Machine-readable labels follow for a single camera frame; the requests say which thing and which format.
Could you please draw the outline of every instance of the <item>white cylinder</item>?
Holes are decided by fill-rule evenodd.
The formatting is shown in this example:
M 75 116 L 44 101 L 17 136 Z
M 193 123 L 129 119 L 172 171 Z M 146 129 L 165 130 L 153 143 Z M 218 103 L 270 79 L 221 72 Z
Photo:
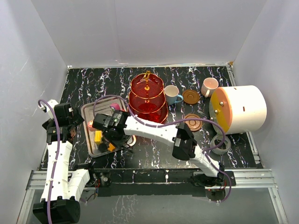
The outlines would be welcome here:
M 211 96 L 210 117 L 226 134 L 255 131 L 263 125 L 266 115 L 265 99 L 253 85 L 219 87 Z

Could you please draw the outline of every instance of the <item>white cup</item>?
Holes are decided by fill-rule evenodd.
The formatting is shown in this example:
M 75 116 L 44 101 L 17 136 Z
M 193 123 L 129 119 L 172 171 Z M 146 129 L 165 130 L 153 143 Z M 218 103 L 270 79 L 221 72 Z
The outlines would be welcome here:
M 204 80 L 204 83 L 203 83 L 202 87 L 201 87 L 201 93 L 205 97 L 211 97 L 211 95 L 213 94 L 215 89 L 218 88 L 218 86 L 219 86 L 219 83 L 218 83 L 217 79 L 215 79 L 215 78 L 206 78 Z

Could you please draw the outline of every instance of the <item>blue cup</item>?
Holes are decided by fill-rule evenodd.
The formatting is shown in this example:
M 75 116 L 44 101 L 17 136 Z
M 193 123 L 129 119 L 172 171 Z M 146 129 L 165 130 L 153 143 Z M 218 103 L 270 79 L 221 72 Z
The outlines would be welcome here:
M 183 101 L 183 96 L 179 95 L 179 90 L 175 85 L 168 85 L 164 89 L 166 102 L 168 105 L 180 103 Z

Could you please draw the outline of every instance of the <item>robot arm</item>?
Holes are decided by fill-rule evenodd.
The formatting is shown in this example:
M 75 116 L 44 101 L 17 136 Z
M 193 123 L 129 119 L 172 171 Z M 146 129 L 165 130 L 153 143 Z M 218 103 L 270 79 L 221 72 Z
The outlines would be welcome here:
M 77 109 L 72 108 L 71 104 L 58 104 L 55 100 L 50 100 L 48 104 L 54 109 L 60 129 L 59 142 L 60 149 L 57 160 L 57 130 L 53 119 L 53 114 L 47 106 L 40 108 L 47 112 L 50 119 L 43 124 L 47 130 L 47 149 L 48 149 L 48 169 L 44 191 L 40 203 L 35 203 L 33 213 L 38 220 L 48 223 L 47 201 L 49 194 L 50 181 L 52 189 L 50 195 L 50 212 L 53 223 L 77 223 L 80 218 L 79 199 L 85 185 L 93 178 L 89 164 L 84 164 L 80 169 L 72 173 L 68 181 L 69 158 L 72 150 L 72 141 L 76 135 L 77 125 L 84 120 L 79 115 Z M 56 162 L 54 177 L 51 179 L 53 164 Z
M 160 125 L 152 121 L 140 119 L 151 125 Z M 170 125 L 166 127 L 148 127 L 137 122 L 132 116 L 127 118 L 123 130 L 126 135 L 136 135 L 148 139 L 157 140 L 173 148 L 172 156 L 179 160 L 190 160 L 199 167 L 206 176 L 217 177 L 218 171 L 210 164 L 202 153 L 202 149 L 194 140 L 194 135 L 188 125 L 180 123 L 179 126 Z M 210 159 L 219 168 L 218 161 Z
M 147 120 L 142 121 L 155 126 L 161 125 Z M 123 146 L 131 135 L 163 142 L 173 148 L 173 157 L 183 161 L 191 160 L 207 177 L 219 178 L 217 169 L 223 169 L 217 161 L 211 158 L 209 161 L 204 156 L 193 133 L 184 122 L 160 128 L 148 127 L 136 121 L 127 112 L 115 111 L 112 116 L 97 114 L 93 120 L 93 127 L 103 131 L 104 137 L 115 147 Z

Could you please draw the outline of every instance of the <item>white wall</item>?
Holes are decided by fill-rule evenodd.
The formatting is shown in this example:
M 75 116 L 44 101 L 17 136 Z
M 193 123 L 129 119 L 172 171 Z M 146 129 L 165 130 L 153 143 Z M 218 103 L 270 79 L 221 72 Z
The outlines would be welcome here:
M 37 100 L 60 100 L 66 65 L 30 0 L 0 1 L 0 222 L 15 223 L 48 119 Z
M 268 0 L 234 62 L 237 84 L 255 85 L 265 97 L 267 119 L 254 137 L 290 224 L 299 220 L 298 11 L 298 0 Z
M 235 60 L 266 0 L 32 0 L 67 65 Z

